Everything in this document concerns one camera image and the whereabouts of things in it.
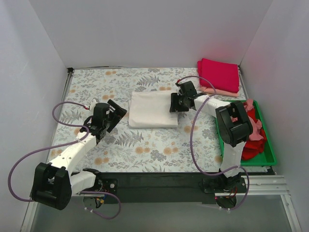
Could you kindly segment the white Coca-Cola t-shirt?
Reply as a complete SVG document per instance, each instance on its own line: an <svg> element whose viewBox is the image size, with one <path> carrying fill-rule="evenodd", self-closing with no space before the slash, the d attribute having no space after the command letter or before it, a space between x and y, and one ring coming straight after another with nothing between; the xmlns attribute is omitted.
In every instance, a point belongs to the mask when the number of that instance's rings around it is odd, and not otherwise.
<svg viewBox="0 0 309 232"><path fill-rule="evenodd" d="M130 128L176 128L178 115L170 113L172 91L133 92L129 104Z"/></svg>

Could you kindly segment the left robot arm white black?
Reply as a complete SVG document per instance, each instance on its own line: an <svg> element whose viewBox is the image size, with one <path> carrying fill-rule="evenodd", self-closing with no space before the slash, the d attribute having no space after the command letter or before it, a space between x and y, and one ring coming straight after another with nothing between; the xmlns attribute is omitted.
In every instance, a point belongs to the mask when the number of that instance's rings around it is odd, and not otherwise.
<svg viewBox="0 0 309 232"><path fill-rule="evenodd" d="M91 168L77 174L73 171L82 158L117 126L127 111L112 100L106 103L92 100L86 109L92 114L79 126L75 140L50 162L37 165L31 190L33 201L62 210L72 195L83 190L92 193L102 190L103 182L97 177L99 171Z"/></svg>

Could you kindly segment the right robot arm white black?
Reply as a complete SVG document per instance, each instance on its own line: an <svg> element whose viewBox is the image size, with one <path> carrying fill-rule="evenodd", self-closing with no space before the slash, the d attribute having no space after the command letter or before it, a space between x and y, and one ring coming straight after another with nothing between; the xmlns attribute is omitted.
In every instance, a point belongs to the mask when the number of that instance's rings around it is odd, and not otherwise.
<svg viewBox="0 0 309 232"><path fill-rule="evenodd" d="M215 174L209 174L201 168L198 170L206 176L202 181L208 190L229 192L235 190L241 181L240 172L242 152L253 132L252 124L240 101L225 102L213 95L198 93L191 81L176 82L177 93L171 94L170 112L187 112L196 110L213 116L217 121L219 136L224 143L221 168Z"/></svg>

